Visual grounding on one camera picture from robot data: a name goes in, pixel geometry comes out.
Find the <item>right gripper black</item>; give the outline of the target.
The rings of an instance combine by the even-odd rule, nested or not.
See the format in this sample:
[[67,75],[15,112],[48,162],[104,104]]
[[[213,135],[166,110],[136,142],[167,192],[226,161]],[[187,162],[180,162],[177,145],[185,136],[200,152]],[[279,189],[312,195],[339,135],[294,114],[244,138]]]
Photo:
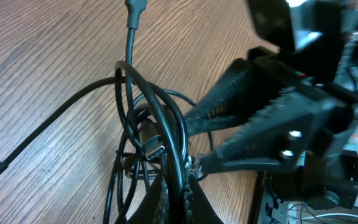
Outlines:
[[249,53],[259,96],[269,101],[216,151],[200,159],[204,173],[287,171],[301,154],[338,156],[358,124],[358,96],[297,72],[262,47]]

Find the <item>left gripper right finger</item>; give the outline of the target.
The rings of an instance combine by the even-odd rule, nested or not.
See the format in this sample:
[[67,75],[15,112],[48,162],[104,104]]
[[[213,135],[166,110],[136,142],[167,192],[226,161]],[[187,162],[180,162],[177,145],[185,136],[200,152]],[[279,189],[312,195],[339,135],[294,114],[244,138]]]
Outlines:
[[185,174],[185,223],[223,224],[198,182],[200,172],[199,168],[195,166],[193,156],[188,155],[186,158]]

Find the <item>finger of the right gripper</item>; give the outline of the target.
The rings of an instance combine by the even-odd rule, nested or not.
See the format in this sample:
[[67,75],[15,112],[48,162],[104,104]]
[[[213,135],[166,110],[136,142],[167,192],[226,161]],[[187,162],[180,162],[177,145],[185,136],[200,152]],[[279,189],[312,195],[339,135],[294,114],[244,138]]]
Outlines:
[[271,65],[235,59],[205,96],[185,115],[190,136],[269,119],[283,108],[291,88]]

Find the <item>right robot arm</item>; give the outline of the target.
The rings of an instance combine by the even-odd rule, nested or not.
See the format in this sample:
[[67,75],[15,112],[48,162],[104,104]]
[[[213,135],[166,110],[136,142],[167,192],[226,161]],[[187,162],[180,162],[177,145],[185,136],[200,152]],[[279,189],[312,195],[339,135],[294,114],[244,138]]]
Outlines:
[[200,158],[203,173],[262,171],[274,198],[314,209],[354,206],[358,153],[344,147],[358,126],[356,89],[256,47],[231,63],[185,119],[189,135],[237,128]]

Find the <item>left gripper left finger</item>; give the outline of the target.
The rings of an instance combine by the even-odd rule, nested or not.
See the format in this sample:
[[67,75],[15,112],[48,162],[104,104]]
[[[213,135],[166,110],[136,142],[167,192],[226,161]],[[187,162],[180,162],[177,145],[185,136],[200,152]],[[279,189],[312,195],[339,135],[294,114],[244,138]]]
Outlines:
[[169,212],[168,187],[164,176],[158,175],[138,209],[127,224],[167,223]]

